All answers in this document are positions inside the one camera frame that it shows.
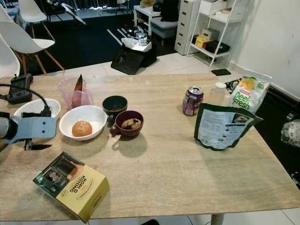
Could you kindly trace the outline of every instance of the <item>black cable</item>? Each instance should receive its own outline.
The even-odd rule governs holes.
[[[22,90],[26,90],[26,91],[29,91],[31,92],[32,94],[35,94],[36,96],[38,96],[42,101],[43,103],[45,104],[45,108],[49,109],[49,106],[47,104],[47,102],[45,101],[45,99],[38,93],[36,93],[35,91],[32,91],[30,89],[27,89],[27,88],[21,88],[21,87],[18,87],[18,86],[14,86],[14,85],[11,85],[11,84],[5,84],[5,83],[0,83],[0,87],[12,87],[12,88],[18,88],[18,89],[22,89]]]

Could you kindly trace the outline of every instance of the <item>white bowl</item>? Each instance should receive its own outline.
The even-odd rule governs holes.
[[[47,104],[51,108],[51,117],[58,120],[60,117],[60,103],[52,98],[45,98]],[[40,113],[44,109],[44,103],[41,99],[37,99],[22,105],[15,113],[14,116],[21,116],[21,113]]]
[[[91,124],[92,133],[82,137],[74,137],[72,135],[72,127],[76,122],[81,120]],[[70,137],[74,140],[84,141],[96,137],[103,129],[106,120],[107,115],[100,107],[94,105],[83,105],[67,112],[60,119],[59,127],[64,136]]]

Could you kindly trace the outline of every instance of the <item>maroon mug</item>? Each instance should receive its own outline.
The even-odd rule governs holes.
[[[138,128],[133,129],[133,130],[122,129],[121,128],[122,123],[126,120],[129,120],[129,119],[139,119],[142,122],[142,124]],[[124,136],[127,136],[127,137],[132,137],[132,136],[136,136],[140,133],[140,131],[143,127],[143,124],[144,124],[144,118],[139,112],[133,111],[133,110],[124,111],[124,112],[121,112],[116,117],[115,126],[113,126],[110,129],[110,132],[111,132],[112,136],[116,136],[116,135],[121,134],[121,135],[124,135]]]

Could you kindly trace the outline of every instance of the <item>clear plastic bottle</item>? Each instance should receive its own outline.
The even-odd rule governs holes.
[[[215,86],[210,91],[209,104],[223,105],[226,95],[226,84],[222,82],[216,82]]]

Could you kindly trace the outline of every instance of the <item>white wall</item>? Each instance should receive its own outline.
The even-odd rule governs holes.
[[[250,0],[232,62],[300,98],[300,0]]]

